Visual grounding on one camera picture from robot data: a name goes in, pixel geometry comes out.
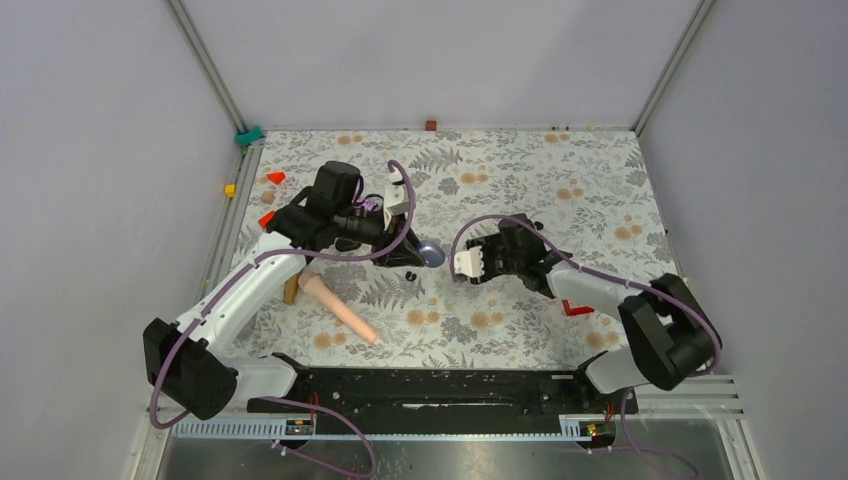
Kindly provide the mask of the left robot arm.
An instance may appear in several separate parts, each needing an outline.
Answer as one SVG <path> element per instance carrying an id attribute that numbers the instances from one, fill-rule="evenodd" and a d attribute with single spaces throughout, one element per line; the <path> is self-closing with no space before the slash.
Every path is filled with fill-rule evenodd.
<path id="1" fill-rule="evenodd" d="M 310 186 L 276 210 L 245 258 L 176 320 L 156 318 L 143 331 L 146 374 L 153 387 L 150 423 L 164 430 L 188 415 L 208 420 L 226 407 L 272 397 L 296 411 L 310 385 L 290 363 L 232 358 L 227 352 L 247 322 L 315 259 L 371 261 L 386 268 L 433 267 L 411 230 L 416 194 L 395 160 L 376 211 L 358 203 L 360 170 L 345 162 L 322 165 Z"/>

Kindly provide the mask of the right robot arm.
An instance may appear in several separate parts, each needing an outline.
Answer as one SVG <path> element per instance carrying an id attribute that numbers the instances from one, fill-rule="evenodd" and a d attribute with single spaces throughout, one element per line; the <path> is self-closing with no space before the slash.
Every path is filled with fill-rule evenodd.
<path id="1" fill-rule="evenodd" d="M 573 396 L 583 410 L 597 412 L 613 393 L 631 387 L 670 391 L 718 366 L 720 335 L 681 277 L 626 278 L 575 260 L 524 214 L 492 218 L 498 223 L 495 234 L 455 236 L 449 262 L 454 279 L 479 285 L 515 276 L 532 292 L 590 307 L 624 328 L 626 346 L 578 367 Z"/>

